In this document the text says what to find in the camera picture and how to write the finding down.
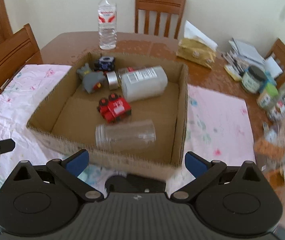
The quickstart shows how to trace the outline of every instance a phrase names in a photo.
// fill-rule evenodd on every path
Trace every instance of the red toy robot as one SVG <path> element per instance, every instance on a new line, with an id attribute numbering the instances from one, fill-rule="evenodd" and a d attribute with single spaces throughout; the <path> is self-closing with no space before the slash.
<path id="1" fill-rule="evenodd" d="M 131 115 L 131 107 L 124 98 L 112 93 L 108 99 L 102 98 L 97 107 L 98 112 L 108 123 L 121 121 Z"/>

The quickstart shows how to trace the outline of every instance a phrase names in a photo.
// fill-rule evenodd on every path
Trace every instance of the blue gripper pad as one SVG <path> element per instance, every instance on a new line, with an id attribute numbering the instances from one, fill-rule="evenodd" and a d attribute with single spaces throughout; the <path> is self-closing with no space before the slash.
<path id="1" fill-rule="evenodd" d="M 185 166 L 186 166 L 187 170 L 195 178 L 197 178 L 197 177 L 203 175 L 209 169 L 209 167 L 204 162 L 202 162 L 199 159 L 197 159 L 196 157 L 194 157 L 192 154 L 189 152 L 186 153 L 186 155 L 185 155 Z"/>
<path id="2" fill-rule="evenodd" d="M 63 165 L 64 168 L 72 175 L 78 177 L 89 164 L 89 152 L 87 150 L 80 150 L 64 160 L 63 164 L 64 163 L 66 163 Z"/>

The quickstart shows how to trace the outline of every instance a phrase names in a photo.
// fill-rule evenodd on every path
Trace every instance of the bottle label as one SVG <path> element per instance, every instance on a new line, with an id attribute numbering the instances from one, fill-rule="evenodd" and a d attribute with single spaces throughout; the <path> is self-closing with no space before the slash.
<path id="1" fill-rule="evenodd" d="M 260 107 L 265 107 L 271 102 L 270 95 L 266 94 L 260 101 Z"/>
<path id="2" fill-rule="evenodd" d="M 115 11 L 98 10 L 99 23 L 113 23 L 116 21 Z"/>
<path id="3" fill-rule="evenodd" d="M 129 78 L 130 83 L 134 84 L 143 80 L 156 78 L 157 74 L 153 68 L 146 68 L 144 70 L 129 72 L 127 73 L 127 76 Z"/>

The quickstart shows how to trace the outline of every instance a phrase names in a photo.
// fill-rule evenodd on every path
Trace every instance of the metal screw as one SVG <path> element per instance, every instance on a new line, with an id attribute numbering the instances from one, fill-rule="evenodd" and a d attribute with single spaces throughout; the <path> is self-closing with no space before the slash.
<path id="1" fill-rule="evenodd" d="M 186 199 L 189 197 L 189 194 L 185 191 L 177 191 L 173 194 L 176 199 Z"/>
<path id="2" fill-rule="evenodd" d="M 91 191 L 86 192 L 85 196 L 86 198 L 89 198 L 89 199 L 95 199 L 95 198 L 99 198 L 101 194 L 98 191 L 91 190 Z"/>

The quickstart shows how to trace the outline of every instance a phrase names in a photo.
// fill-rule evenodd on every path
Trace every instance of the glass jar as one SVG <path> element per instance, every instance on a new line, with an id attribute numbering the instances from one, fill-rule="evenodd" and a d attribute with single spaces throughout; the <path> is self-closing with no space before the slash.
<path id="1" fill-rule="evenodd" d="M 245 91 L 256 94 L 266 80 L 265 73 L 260 68 L 252 65 L 244 73 L 241 85 Z"/>

